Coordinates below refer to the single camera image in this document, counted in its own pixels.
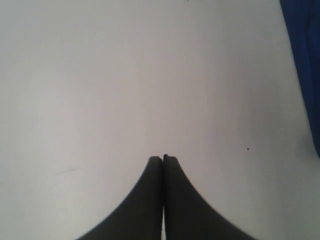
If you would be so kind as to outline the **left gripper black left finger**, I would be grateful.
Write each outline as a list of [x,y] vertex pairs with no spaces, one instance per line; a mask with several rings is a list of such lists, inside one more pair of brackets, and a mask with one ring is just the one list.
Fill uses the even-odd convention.
[[163,161],[147,165],[127,197],[81,240],[160,240],[163,222]]

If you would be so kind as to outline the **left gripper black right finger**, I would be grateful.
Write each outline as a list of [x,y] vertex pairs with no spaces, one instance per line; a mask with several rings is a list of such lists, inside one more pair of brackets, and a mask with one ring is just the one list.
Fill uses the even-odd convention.
[[178,159],[163,156],[164,224],[167,240],[252,240],[197,192]]

